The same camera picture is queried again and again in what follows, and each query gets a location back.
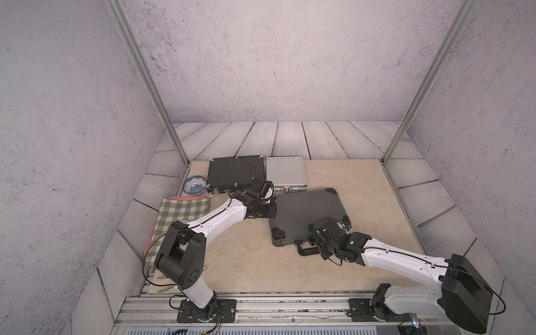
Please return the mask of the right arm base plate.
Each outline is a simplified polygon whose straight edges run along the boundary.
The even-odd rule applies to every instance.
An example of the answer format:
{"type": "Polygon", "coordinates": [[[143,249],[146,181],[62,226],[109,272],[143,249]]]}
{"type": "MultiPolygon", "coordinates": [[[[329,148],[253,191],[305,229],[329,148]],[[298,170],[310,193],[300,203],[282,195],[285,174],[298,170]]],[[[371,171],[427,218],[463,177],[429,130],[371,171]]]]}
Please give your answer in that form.
{"type": "Polygon", "coordinates": [[[382,309],[382,302],[376,297],[371,299],[349,299],[348,303],[349,310],[346,315],[353,322],[385,322],[387,320],[382,309]]]}

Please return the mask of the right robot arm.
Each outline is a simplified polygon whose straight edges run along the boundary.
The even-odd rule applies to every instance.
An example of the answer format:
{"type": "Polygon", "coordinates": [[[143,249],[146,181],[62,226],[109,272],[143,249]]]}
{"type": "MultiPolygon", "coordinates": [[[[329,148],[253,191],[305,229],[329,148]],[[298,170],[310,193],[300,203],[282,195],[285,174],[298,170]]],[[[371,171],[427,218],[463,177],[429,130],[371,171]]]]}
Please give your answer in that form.
{"type": "Polygon", "coordinates": [[[419,284],[402,288],[381,283],[365,316],[390,321],[406,314],[435,315],[474,334],[487,332],[494,292],[462,255],[441,258],[413,253],[368,234],[351,233],[329,217],[311,224],[308,231],[324,260],[336,257],[341,262],[384,269],[419,284]]]}

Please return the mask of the black carbon poker case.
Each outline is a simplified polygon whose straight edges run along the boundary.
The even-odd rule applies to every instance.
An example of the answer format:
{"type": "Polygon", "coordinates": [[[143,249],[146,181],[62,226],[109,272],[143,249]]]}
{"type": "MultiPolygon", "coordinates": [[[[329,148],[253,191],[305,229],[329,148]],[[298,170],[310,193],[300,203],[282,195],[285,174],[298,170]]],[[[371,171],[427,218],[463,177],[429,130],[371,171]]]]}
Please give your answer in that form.
{"type": "Polygon", "coordinates": [[[241,191],[254,178],[265,178],[263,156],[233,156],[212,159],[209,162],[207,192],[220,194],[241,191]]]}

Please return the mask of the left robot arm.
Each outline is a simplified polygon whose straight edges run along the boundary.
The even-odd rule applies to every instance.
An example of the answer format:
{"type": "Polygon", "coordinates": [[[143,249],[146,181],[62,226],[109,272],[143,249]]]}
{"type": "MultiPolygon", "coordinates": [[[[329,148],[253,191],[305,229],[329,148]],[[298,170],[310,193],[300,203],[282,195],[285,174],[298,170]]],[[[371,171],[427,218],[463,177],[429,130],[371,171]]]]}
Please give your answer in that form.
{"type": "Polygon", "coordinates": [[[202,277],[207,246],[236,223],[273,219],[275,199],[274,184],[254,177],[250,187],[230,194],[213,212],[189,223],[172,223],[156,254],[156,269],[177,285],[194,309],[212,315],[217,295],[202,277]]]}

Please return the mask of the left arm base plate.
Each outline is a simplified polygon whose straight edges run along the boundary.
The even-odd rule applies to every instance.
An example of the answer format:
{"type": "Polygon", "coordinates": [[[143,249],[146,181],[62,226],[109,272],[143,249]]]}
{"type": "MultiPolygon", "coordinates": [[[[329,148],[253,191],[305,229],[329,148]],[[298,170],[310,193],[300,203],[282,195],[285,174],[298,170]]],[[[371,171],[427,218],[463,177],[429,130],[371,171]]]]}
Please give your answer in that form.
{"type": "Polygon", "coordinates": [[[205,308],[200,308],[190,300],[183,300],[178,308],[178,323],[233,323],[236,318],[237,300],[213,299],[205,308]]]}

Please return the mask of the large black poker case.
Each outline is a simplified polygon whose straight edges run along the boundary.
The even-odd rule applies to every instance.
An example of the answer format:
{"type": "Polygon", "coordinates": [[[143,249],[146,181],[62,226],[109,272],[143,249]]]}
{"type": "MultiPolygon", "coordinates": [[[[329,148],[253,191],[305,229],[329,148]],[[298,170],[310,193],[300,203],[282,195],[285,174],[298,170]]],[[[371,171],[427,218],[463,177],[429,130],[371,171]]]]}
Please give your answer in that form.
{"type": "Polygon", "coordinates": [[[352,227],[339,194],[334,188],[288,193],[276,200],[276,214],[269,219],[272,244],[275,247],[295,245],[298,254],[318,254],[309,226],[324,217],[341,222],[347,230],[352,227]]]}

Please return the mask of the small silver poker case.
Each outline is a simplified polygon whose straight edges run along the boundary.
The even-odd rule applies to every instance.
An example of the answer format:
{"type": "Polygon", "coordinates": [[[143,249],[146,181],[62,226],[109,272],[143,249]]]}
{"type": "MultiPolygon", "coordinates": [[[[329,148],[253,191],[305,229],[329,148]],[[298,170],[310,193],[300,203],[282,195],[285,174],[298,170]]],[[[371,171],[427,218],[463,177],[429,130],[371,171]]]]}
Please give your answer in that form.
{"type": "Polygon", "coordinates": [[[268,157],[266,177],[274,184],[277,194],[298,193],[307,190],[304,159],[301,156],[268,157]]]}

